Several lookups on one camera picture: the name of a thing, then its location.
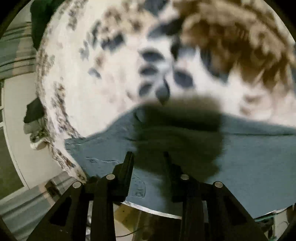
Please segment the blue denim pants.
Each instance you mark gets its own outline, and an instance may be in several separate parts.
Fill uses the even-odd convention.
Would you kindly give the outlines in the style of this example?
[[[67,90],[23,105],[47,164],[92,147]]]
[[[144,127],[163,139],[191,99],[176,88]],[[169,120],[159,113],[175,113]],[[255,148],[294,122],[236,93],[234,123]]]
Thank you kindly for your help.
[[[126,203],[179,216],[163,153],[200,182],[221,181],[253,217],[295,203],[295,129],[184,105],[142,105],[105,131],[65,141],[87,177],[103,177],[134,153]]]

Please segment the grey folded cloth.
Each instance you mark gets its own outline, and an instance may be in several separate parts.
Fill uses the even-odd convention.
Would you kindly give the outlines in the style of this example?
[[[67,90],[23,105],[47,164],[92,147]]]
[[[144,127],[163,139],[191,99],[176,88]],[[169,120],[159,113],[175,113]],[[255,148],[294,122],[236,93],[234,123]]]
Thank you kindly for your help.
[[[23,131],[30,136],[30,147],[33,150],[41,150],[46,147],[49,134],[46,130],[45,119],[40,118],[23,125]]]

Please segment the black folded cloth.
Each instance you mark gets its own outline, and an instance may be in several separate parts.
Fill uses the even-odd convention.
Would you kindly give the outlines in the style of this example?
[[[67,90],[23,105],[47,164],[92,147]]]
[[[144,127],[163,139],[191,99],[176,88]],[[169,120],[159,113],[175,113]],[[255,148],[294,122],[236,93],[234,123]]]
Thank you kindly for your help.
[[[37,97],[34,99],[31,103],[27,105],[26,109],[26,115],[23,118],[24,123],[31,123],[35,120],[38,120],[44,116],[44,108],[40,101],[40,99]]]

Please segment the floral white bed sheet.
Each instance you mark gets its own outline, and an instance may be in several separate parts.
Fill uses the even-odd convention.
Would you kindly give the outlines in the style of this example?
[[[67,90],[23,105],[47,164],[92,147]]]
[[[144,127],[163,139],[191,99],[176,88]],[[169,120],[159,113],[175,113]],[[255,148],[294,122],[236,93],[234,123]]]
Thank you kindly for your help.
[[[265,1],[64,1],[36,58],[49,150],[142,104],[206,108],[295,127],[295,40]]]

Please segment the plaid grey curtain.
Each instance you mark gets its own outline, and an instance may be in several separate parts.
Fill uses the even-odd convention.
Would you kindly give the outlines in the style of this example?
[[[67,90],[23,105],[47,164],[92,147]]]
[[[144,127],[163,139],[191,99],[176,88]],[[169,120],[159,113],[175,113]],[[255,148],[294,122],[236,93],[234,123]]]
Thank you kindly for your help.
[[[23,22],[8,28],[1,38],[1,80],[33,73],[35,65],[32,23]]]

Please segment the dark green garment pile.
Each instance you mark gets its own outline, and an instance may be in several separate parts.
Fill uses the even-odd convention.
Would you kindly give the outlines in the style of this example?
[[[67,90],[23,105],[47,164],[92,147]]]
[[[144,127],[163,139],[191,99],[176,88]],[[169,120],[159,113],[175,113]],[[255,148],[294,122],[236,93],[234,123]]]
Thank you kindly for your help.
[[[35,0],[30,7],[32,20],[32,41],[34,48],[38,51],[45,28],[56,9],[63,0]]]

